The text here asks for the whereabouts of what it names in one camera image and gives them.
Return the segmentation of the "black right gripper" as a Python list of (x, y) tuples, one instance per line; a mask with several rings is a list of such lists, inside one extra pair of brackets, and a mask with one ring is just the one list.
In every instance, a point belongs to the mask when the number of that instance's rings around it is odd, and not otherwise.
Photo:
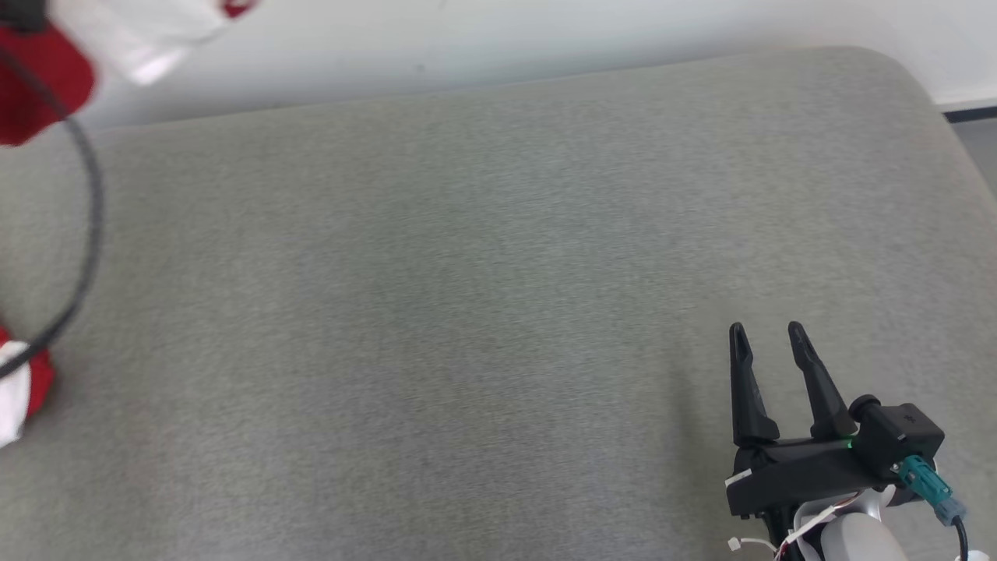
[(775, 548), (843, 548), (847, 537), (869, 546), (883, 536), (883, 512), (897, 506), (893, 480), (873, 475), (844, 439), (858, 430), (844, 399), (819, 358), (807, 331), (789, 322), (794, 362), (802, 372), (812, 412), (812, 439), (780, 439), (777, 423), (763, 405), (752, 371), (745, 328), (729, 330), (732, 432), (736, 452), (725, 482), (734, 517), (757, 518)]

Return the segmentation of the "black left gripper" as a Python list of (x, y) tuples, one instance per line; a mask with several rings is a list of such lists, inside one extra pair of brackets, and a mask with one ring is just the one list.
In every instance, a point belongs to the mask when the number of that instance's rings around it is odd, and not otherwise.
[(21, 34), (39, 34), (48, 27), (47, 1), (1, 0), (1, 27)]

